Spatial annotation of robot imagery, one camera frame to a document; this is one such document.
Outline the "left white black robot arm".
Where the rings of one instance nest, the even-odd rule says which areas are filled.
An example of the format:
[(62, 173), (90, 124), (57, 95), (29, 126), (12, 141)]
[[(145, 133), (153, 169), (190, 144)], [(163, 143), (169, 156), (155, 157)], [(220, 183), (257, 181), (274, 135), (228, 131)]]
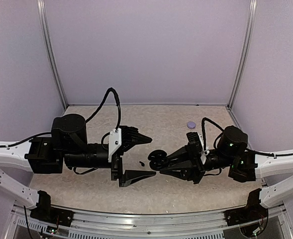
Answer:
[(107, 143), (88, 143), (87, 123), (79, 114), (68, 114), (55, 118), (50, 132), (19, 142), (0, 142), (0, 190), (50, 222), (57, 216), (50, 195), (24, 186), (2, 168), (12, 167), (34, 174), (61, 174), (63, 166), (72, 170), (84, 168), (86, 173), (110, 169), (111, 180), (117, 181), (120, 187), (155, 176), (154, 171), (123, 170), (122, 163), (125, 152), (136, 145), (151, 143), (150, 137), (118, 121), (115, 128), (104, 135)]

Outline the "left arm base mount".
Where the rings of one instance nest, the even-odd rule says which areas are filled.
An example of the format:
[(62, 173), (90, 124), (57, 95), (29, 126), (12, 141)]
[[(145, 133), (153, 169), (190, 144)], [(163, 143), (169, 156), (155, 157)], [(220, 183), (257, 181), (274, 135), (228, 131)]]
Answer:
[(30, 216), (43, 222), (58, 226), (70, 227), (74, 217), (71, 210), (56, 208), (51, 205), (51, 196), (45, 191), (39, 190), (36, 208), (30, 210)]

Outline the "black earbud charging case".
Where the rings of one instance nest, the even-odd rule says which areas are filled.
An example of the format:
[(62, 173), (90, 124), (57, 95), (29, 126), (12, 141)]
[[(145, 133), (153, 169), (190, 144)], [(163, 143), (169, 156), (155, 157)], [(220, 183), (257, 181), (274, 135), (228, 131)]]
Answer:
[(149, 166), (152, 170), (160, 171), (165, 168), (169, 164), (169, 160), (167, 159), (167, 153), (161, 149), (157, 149), (152, 151), (148, 155)]

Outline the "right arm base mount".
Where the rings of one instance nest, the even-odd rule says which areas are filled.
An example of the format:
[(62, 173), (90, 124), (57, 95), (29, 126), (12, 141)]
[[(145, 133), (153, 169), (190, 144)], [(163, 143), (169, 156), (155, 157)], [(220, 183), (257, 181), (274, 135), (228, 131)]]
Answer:
[(249, 193), (245, 206), (224, 212), (228, 226), (249, 223), (266, 218), (269, 215), (268, 209), (261, 206), (260, 192), (261, 189), (253, 190)]

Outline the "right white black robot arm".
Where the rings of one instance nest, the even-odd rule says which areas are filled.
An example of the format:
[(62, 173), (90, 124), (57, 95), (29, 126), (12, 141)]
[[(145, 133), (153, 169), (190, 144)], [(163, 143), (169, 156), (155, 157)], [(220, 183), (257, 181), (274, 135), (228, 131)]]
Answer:
[(220, 135), (215, 149), (207, 149), (205, 137), (197, 132), (187, 133), (188, 143), (174, 153), (161, 158), (161, 174), (197, 184), (215, 169), (228, 168), (228, 177), (246, 183), (265, 177), (289, 173), (290, 177), (272, 186), (259, 188), (248, 196), (241, 216), (252, 221), (261, 207), (271, 208), (293, 197), (293, 150), (256, 152), (247, 148), (248, 135), (231, 125)]

